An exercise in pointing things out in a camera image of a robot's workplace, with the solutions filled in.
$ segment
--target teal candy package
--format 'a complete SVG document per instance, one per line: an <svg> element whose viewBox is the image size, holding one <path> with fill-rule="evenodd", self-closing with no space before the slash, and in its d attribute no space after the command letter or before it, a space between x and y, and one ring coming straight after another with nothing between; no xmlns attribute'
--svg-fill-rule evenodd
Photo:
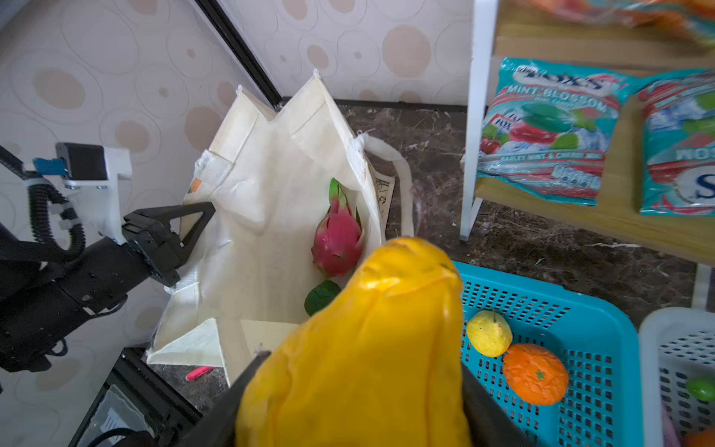
<svg viewBox="0 0 715 447"><path fill-rule="evenodd" d="M715 72L642 79L643 215L715 216Z"/></svg>
<svg viewBox="0 0 715 447"><path fill-rule="evenodd" d="M550 202L594 206L632 81L606 69L505 58L478 174Z"/></svg>

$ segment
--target wall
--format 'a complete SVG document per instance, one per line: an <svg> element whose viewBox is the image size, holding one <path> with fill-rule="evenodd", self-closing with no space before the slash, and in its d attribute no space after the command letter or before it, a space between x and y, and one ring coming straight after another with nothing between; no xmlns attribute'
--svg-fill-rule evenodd
<svg viewBox="0 0 715 447"><path fill-rule="evenodd" d="M471 0L219 0L283 96L466 104Z"/></svg>
<svg viewBox="0 0 715 447"><path fill-rule="evenodd" d="M177 205L239 84L261 97L191 0L35 0L0 35L0 144L25 163L52 158L58 140L128 147L122 212ZM0 222L31 240L26 201L0 167ZM149 340L166 301L147 281L68 336L50 370L0 370L1 443L66 446L120 350Z"/></svg>

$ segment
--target pink dragon fruit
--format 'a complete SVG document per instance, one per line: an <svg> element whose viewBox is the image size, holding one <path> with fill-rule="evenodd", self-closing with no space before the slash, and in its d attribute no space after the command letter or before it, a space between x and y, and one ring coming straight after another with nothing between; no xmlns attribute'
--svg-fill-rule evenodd
<svg viewBox="0 0 715 447"><path fill-rule="evenodd" d="M365 231L360 224L358 209L355 216L347 203L347 195L336 180L330 181L330 209L317 226L310 252L315 264L325 277L343 276L355 267L363 254Z"/></svg>

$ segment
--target yellow mango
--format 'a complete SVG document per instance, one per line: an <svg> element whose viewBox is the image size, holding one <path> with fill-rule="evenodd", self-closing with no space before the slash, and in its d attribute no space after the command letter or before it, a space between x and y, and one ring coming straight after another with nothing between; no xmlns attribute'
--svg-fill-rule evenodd
<svg viewBox="0 0 715 447"><path fill-rule="evenodd" d="M378 248L246 387L236 445L471 446L462 407L462 281L430 243Z"/></svg>

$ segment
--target teal basket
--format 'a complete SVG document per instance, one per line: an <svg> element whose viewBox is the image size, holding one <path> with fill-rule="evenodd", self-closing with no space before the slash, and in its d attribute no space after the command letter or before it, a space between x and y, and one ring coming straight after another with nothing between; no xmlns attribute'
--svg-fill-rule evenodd
<svg viewBox="0 0 715 447"><path fill-rule="evenodd" d="M455 262L462 275L462 361L507 416L539 447L642 447L638 334L616 306L529 278ZM467 322L495 310L514 343L556 354L568 370L566 397L552 406L521 400L503 375L503 355L469 343Z"/></svg>

